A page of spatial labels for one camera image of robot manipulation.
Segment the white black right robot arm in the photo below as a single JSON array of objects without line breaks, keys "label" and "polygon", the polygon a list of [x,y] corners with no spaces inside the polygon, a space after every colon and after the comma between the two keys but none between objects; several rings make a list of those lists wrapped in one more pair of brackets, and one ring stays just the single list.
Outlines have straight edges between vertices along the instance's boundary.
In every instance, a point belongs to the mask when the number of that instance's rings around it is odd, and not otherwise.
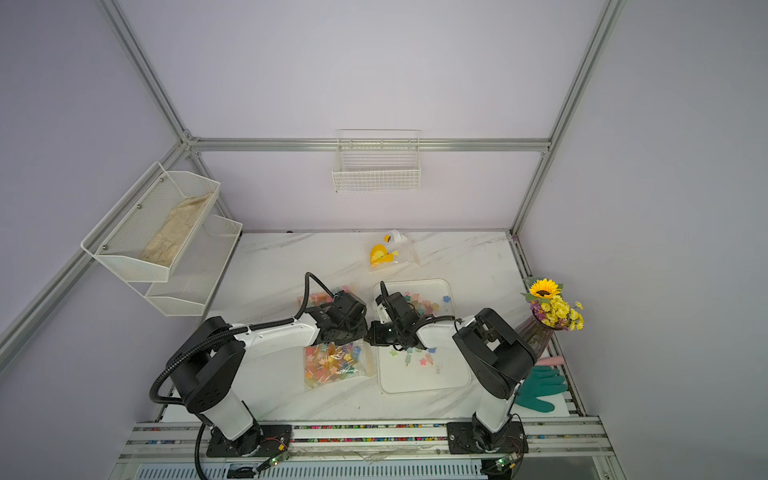
[{"label": "white black right robot arm", "polygon": [[538,356],[495,310],[484,308],[472,317],[420,315],[400,292],[379,284],[378,319],[365,341],[376,347],[454,349],[478,380],[483,392],[468,422],[447,426],[454,453],[496,453],[509,449],[522,428],[511,410]]}]

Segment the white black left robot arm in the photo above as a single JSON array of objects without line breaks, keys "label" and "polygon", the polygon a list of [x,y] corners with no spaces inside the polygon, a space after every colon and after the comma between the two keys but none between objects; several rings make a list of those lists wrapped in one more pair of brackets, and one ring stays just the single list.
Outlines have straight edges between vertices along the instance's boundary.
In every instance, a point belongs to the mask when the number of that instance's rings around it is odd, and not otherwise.
[{"label": "white black left robot arm", "polygon": [[323,285],[314,274],[305,274],[302,303],[292,317],[248,325],[220,316],[203,321],[170,356],[150,386],[149,399],[184,407],[230,455],[261,455],[266,446],[279,445],[279,439],[267,438],[233,387],[243,362],[318,344],[344,345],[367,331],[362,300],[341,290],[329,302],[311,306],[311,282]]}]

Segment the clear ziploc bag of candies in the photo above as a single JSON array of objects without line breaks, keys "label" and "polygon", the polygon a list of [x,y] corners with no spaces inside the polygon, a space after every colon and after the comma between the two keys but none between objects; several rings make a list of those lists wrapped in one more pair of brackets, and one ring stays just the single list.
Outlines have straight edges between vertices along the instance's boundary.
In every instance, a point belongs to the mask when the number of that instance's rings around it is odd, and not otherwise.
[{"label": "clear ziploc bag of candies", "polygon": [[405,264],[417,264],[418,256],[412,239],[399,230],[387,232],[382,241],[375,244],[369,252],[371,270],[382,270]]}]

